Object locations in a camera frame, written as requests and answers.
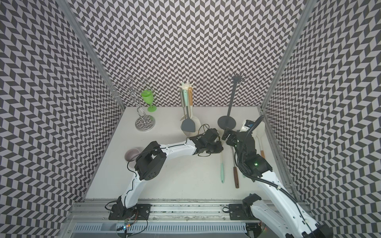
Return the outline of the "green plastic goblet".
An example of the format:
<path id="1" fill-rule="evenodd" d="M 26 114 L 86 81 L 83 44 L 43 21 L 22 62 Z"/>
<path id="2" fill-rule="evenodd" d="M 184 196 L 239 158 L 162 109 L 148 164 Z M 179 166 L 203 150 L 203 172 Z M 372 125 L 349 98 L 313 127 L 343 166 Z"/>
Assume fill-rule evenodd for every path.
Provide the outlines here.
<path id="1" fill-rule="evenodd" d="M 149 112 L 155 112 L 157 110 L 157 107 L 153 104 L 153 101 L 154 101 L 153 92 L 151 90 L 144 90 L 141 92 L 141 96 L 144 102 L 149 105 L 147 110 Z"/>

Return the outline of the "cream utensil rack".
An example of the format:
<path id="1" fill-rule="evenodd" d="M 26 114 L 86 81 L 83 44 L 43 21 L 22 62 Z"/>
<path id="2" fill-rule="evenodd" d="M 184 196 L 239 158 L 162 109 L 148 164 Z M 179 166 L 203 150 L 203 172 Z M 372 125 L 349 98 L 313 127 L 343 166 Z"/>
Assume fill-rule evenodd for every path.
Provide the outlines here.
<path id="1" fill-rule="evenodd" d="M 181 100 L 181 107 L 183 109 L 183 116 L 180 119 L 180 122 L 186 118 L 190 118 L 195 125 L 195 131 L 184 131 L 182 128 L 182 132 L 185 136 L 196 136 L 198 134 L 197 130 L 200 128 L 201 123 L 200 120 L 193 113 L 193 85 L 189 82 L 181 82 L 180 90 L 178 91 Z"/>

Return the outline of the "pink ceramic cup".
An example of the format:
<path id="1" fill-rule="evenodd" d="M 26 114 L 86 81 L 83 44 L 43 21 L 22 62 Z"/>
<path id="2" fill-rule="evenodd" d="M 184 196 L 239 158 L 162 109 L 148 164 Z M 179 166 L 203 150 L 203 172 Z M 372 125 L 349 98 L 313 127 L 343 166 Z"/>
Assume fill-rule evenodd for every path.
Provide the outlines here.
<path id="1" fill-rule="evenodd" d="M 138 148 L 132 148 L 125 153 L 124 159 L 127 162 L 132 162 L 135 161 L 140 154 L 141 151 Z"/>

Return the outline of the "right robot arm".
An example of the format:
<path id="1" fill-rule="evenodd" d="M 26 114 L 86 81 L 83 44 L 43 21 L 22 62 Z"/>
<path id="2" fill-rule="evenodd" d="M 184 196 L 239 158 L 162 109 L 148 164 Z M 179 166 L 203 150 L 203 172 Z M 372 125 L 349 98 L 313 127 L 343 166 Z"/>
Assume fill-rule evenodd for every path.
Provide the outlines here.
<path id="1" fill-rule="evenodd" d="M 243 209 L 263 222 L 280 238 L 332 238 L 333 229 L 310 216 L 277 177 L 267 160 L 257 153 L 252 134 L 263 121 L 246 120 L 240 131 L 226 128 L 222 140 L 235 149 L 235 165 L 269 197 L 277 211 L 269 208 L 257 194 L 243 199 Z"/>

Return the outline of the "white spatula wooden handle rack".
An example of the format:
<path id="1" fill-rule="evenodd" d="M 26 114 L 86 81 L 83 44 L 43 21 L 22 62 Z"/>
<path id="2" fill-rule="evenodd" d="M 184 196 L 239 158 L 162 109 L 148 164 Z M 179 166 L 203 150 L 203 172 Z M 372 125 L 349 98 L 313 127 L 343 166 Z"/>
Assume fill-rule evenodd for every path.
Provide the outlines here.
<path id="1" fill-rule="evenodd" d="M 188 88 L 188 98 L 189 98 L 189 110 L 190 110 L 190 118 L 195 122 L 196 125 L 200 126 L 200 121 L 193 114 L 193 88 Z"/>

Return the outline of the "white spatula mint handle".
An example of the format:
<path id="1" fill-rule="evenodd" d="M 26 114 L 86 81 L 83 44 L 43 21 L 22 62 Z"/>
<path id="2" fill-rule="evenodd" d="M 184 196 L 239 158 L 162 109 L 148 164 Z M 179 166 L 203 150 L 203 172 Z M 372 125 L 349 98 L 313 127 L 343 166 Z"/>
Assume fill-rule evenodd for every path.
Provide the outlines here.
<path id="1" fill-rule="evenodd" d="M 220 180 L 221 183 L 225 182 L 223 153 L 220 154 Z"/>

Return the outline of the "steel spoon brown handle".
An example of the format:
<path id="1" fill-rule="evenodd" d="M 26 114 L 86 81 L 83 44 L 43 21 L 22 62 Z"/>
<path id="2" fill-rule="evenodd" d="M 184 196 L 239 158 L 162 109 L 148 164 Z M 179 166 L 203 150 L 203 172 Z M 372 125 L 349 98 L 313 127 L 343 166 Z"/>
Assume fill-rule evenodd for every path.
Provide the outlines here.
<path id="1" fill-rule="evenodd" d="M 234 147 L 231 147 L 232 150 L 232 156 L 233 156 L 233 174 L 234 174 L 234 183 L 235 183 L 235 188 L 239 188 L 239 178 L 238 178 L 238 171 L 237 171 L 237 166 L 236 166 L 236 159 L 235 159 L 235 149 Z"/>

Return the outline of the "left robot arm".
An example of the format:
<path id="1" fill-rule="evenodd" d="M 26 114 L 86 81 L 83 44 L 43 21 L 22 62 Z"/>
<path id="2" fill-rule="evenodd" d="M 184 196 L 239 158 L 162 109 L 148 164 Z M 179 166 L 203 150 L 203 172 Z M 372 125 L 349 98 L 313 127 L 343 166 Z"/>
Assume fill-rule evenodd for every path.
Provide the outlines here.
<path id="1" fill-rule="evenodd" d="M 133 178 L 126 192 L 112 201 L 109 220 L 126 220 L 138 215 L 137 203 L 146 183 L 156 178 L 166 161 L 184 156 L 201 153 L 219 154 L 223 151 L 222 142 L 217 129 L 207 129 L 206 132 L 188 137 L 184 142 L 175 144 L 159 144 L 156 141 L 136 156 L 136 164 L 131 170 Z"/>

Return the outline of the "dark grey utensil rack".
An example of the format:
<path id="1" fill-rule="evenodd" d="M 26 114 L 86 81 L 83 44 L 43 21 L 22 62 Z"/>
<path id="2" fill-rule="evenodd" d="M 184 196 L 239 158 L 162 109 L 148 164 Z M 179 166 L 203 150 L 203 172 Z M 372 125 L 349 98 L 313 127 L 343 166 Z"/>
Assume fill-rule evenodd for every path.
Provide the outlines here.
<path id="1" fill-rule="evenodd" d="M 230 102 L 228 106 L 228 111 L 226 116 L 222 116 L 218 119 L 218 126 L 225 130 L 225 129 L 234 129 L 236 126 L 236 121 L 230 116 L 231 110 L 234 102 L 234 97 L 236 94 L 237 84 L 244 80 L 244 78 L 241 75 L 234 75 L 231 78 L 233 86 L 232 86 L 232 92 L 230 96 Z"/>

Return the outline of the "metal base rail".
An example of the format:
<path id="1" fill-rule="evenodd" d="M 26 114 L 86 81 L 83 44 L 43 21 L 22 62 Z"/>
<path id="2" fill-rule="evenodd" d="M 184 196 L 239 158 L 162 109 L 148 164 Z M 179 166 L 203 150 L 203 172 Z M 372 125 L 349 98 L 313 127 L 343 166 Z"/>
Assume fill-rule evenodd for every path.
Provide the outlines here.
<path id="1" fill-rule="evenodd" d="M 264 237 L 275 234 L 267 223 L 249 217 L 239 200 L 143 199 L 127 218 L 116 218 L 107 199 L 75 203 L 59 232 L 60 238 L 200 237 L 238 234 Z"/>

